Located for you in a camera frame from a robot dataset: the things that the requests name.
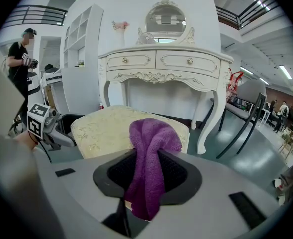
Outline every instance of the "cap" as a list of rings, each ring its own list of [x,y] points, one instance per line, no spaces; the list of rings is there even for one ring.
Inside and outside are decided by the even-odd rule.
[[[25,33],[32,33],[32,34],[34,34],[34,35],[37,35],[37,31],[34,30],[34,29],[32,29],[32,28],[27,28],[27,29],[23,32],[23,34],[25,34]]]

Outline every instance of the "small fan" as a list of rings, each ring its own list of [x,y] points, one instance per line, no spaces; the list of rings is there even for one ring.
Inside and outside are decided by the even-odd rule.
[[[150,33],[141,33],[140,35],[140,43],[142,44],[152,44],[154,43],[154,36]]]

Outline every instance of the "chair leg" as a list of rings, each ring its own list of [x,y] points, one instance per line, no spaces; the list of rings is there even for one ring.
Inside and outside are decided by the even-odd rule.
[[[246,129],[246,127],[248,126],[248,124],[250,123],[250,120],[253,116],[253,114],[256,112],[257,109],[257,104],[259,103],[259,100],[261,99],[261,96],[258,97],[257,101],[256,101],[256,105],[254,105],[253,110],[251,111],[249,117],[246,120],[246,123],[244,124],[244,126],[240,129],[239,133],[236,135],[236,137],[231,141],[231,143],[216,157],[216,159],[220,159],[231,147],[232,145],[234,145],[234,143],[238,140],[238,138],[241,136],[241,134],[243,133],[243,131]]]
[[[212,106],[211,106],[211,108],[210,108],[210,110],[209,110],[209,112],[207,113],[207,115],[206,115],[206,117],[205,117],[205,119],[204,119],[204,121],[201,123],[201,125],[200,125],[200,127],[199,127],[199,129],[203,129],[204,128],[204,126],[206,125],[206,123],[207,123],[207,120],[209,119],[209,116],[211,115],[211,113],[212,113],[212,109],[214,108],[214,104],[212,104]]]
[[[252,134],[252,131],[255,129],[255,126],[256,126],[256,124],[257,124],[257,122],[258,122],[258,118],[259,118],[259,116],[260,116],[260,112],[261,112],[261,109],[258,110],[258,114],[257,114],[257,116],[256,116],[255,122],[253,123],[252,128],[251,128],[251,130],[250,130],[250,132],[249,132],[249,134],[248,134],[246,140],[244,141],[244,143],[241,145],[239,151],[237,152],[237,155],[238,155],[238,154],[241,152],[241,150],[245,147],[247,141],[249,140],[249,138],[250,138],[250,136],[251,136],[251,134]]]
[[[224,110],[224,112],[222,113],[222,116],[221,116],[221,122],[220,122],[219,130],[218,130],[219,132],[221,131],[222,124],[224,123],[225,114],[226,114],[226,108],[225,108],[225,110]]]

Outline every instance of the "stool cushion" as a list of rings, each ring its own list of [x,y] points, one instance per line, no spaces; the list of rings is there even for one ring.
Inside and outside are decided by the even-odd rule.
[[[129,127],[132,122],[145,118],[155,118],[169,124],[180,138],[182,152],[187,152],[190,134],[185,125],[128,106],[110,106],[87,114],[72,123],[71,132],[83,158],[98,157],[132,149]]]

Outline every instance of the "carved table leg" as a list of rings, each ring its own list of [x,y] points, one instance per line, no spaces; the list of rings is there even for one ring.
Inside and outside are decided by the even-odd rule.
[[[102,103],[104,107],[109,107],[110,106],[110,100],[108,98],[108,87],[110,86],[110,81],[105,81],[104,84],[100,86],[101,91],[100,91],[100,96],[102,99]]]
[[[206,101],[206,95],[207,95],[207,92],[200,92],[200,94],[199,94],[197,107],[195,109],[193,120],[192,120],[192,123],[191,123],[191,129],[192,130],[196,129],[196,122],[197,122],[198,113],[200,113],[200,110],[201,110],[201,107],[203,105],[203,102]]]
[[[123,104],[128,106],[128,96],[127,96],[127,88],[128,88],[128,80],[121,82],[122,87],[122,95],[123,95]]]
[[[198,154],[204,154],[206,152],[205,148],[205,141],[209,133],[212,131],[212,129],[216,126],[217,122],[219,121],[225,106],[226,106],[226,87],[224,83],[219,84],[217,91],[214,91],[214,97],[215,97],[215,103],[214,108],[212,110],[211,115],[209,116],[209,119],[202,130],[198,144],[197,144],[197,153]]]

